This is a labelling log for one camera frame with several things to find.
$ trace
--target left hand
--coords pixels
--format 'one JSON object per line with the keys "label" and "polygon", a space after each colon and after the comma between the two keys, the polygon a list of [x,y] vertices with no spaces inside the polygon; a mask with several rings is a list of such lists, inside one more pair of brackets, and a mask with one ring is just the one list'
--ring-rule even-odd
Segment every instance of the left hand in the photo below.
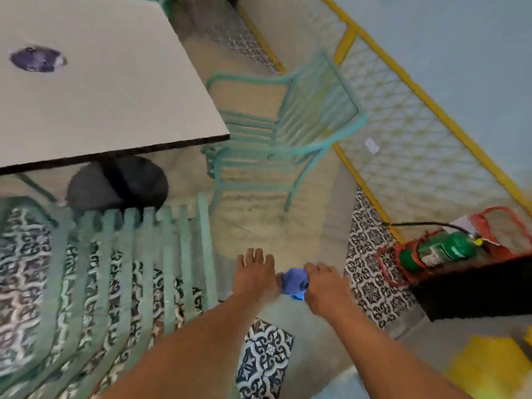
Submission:
{"label": "left hand", "polygon": [[261,248],[248,248],[244,260],[238,255],[233,295],[256,295],[261,303],[271,303],[281,294],[281,277],[275,274],[275,260],[266,255]]}

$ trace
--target blue object in hands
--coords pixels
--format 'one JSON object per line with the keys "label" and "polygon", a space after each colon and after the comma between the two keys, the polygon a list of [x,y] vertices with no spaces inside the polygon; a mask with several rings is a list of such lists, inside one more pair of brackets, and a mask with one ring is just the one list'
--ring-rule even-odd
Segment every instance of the blue object in hands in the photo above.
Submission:
{"label": "blue object in hands", "polygon": [[305,301],[305,291],[309,287],[309,275],[304,268],[291,268],[281,275],[283,290],[297,301]]}

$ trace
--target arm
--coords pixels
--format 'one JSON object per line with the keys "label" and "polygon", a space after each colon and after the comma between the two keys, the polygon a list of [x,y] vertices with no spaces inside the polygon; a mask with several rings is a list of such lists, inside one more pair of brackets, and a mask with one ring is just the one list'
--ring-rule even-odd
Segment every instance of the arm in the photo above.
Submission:
{"label": "arm", "polygon": [[335,330],[372,399],[470,399],[371,322],[335,268],[307,263],[305,269],[310,282],[305,301]]}
{"label": "arm", "polygon": [[238,256],[233,295],[216,308],[167,336],[129,373],[105,391],[103,399],[225,398],[240,350],[264,305],[280,294],[273,256],[262,249]]}

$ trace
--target right hand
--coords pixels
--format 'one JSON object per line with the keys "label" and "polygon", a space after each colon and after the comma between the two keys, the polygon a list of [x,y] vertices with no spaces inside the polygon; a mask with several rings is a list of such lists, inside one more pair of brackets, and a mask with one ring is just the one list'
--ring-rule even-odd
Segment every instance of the right hand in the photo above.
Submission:
{"label": "right hand", "polygon": [[329,323],[346,311],[360,310],[353,302],[349,288],[349,278],[338,275],[336,268],[319,262],[307,263],[305,271],[309,275],[309,287],[305,292],[305,302],[314,315],[321,316]]}

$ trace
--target chair armrest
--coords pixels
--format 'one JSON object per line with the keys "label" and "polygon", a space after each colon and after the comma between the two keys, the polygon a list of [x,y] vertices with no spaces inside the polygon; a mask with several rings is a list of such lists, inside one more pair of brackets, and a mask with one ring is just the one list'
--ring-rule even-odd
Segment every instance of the chair armrest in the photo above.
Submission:
{"label": "chair armrest", "polygon": [[279,77],[256,77],[252,75],[240,75],[240,74],[229,74],[229,73],[217,73],[209,78],[209,80],[205,83],[205,87],[207,88],[207,91],[209,91],[212,87],[212,85],[219,80],[223,81],[239,81],[239,82],[247,82],[249,84],[262,84],[262,85],[275,85],[275,84],[287,84],[290,81],[292,81],[292,77],[290,75],[283,75]]}

